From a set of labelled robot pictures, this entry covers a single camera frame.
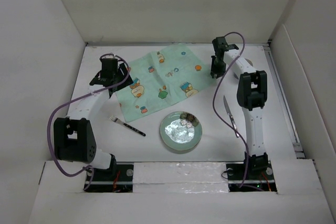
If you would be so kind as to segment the green cartoon print cloth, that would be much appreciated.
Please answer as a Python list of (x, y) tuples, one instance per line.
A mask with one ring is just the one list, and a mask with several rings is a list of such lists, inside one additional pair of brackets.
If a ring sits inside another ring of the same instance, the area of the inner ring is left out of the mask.
[(117, 92), (126, 122), (173, 106), (210, 87), (215, 80), (186, 45), (172, 45), (129, 62), (132, 83)]

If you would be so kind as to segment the green floral plate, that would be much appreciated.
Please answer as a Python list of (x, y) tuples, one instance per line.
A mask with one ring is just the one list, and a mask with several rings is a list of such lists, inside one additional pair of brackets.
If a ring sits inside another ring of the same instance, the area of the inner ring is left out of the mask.
[(192, 113), (176, 111), (166, 116), (160, 125), (163, 143), (176, 152), (188, 152), (201, 141), (203, 128)]

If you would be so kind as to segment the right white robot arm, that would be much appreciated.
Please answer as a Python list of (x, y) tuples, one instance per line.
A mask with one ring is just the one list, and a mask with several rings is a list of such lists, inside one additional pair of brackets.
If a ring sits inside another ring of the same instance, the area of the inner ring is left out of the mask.
[(243, 173), (254, 179), (268, 166), (268, 156), (263, 140), (262, 109), (267, 101), (267, 73), (256, 70), (239, 55), (235, 44), (228, 44), (225, 37), (212, 40), (215, 54), (212, 56), (211, 76), (222, 77), (227, 68), (238, 77), (237, 102), (242, 108), (246, 125), (246, 153)]

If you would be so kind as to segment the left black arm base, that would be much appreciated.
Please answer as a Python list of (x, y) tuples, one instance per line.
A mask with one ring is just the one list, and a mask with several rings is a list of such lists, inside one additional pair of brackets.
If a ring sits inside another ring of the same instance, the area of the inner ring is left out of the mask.
[(94, 169), (93, 179), (87, 175), (84, 191), (87, 193), (132, 193), (134, 163), (119, 163), (112, 155), (108, 169)]

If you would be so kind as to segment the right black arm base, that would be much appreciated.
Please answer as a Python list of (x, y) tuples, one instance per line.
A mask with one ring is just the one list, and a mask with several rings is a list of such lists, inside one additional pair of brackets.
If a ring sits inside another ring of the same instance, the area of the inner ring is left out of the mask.
[(242, 163), (227, 163), (221, 177), (230, 192), (276, 192), (276, 182), (268, 155), (246, 156)]

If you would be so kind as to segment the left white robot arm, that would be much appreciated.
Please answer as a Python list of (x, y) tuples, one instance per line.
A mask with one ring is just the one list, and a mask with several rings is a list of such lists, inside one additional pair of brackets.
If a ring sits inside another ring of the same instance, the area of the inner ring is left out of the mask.
[(50, 116), (47, 129), (53, 128), (54, 142), (47, 133), (48, 146), (56, 161), (82, 162), (90, 168), (99, 169), (105, 180), (117, 175), (114, 156), (98, 149), (91, 120), (111, 96), (132, 83), (129, 66), (124, 59), (114, 54), (99, 58), (101, 70), (88, 84), (88, 93), (66, 103), (77, 103), (66, 117), (53, 121)]

